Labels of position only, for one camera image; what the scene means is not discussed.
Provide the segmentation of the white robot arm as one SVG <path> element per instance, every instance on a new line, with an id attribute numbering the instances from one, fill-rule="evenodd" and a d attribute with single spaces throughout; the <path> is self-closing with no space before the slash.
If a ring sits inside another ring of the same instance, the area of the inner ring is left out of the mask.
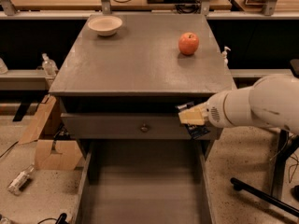
<path id="1" fill-rule="evenodd" d="M 216 93 L 178 116 L 182 124 L 273 127 L 299 134 L 299 79 L 293 75 L 262 77 L 252 86 Z"/>

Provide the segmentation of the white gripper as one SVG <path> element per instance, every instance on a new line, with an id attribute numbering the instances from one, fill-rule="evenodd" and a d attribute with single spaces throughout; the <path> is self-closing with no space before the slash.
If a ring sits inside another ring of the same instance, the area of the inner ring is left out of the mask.
<path id="1" fill-rule="evenodd" d="M 219 128 L 249 126 L 253 123 L 249 92 L 250 88 L 243 88 L 214 94 L 206 105 L 195 105 L 179 112 L 179 120 L 182 124 L 199 126 L 209 120 Z"/>

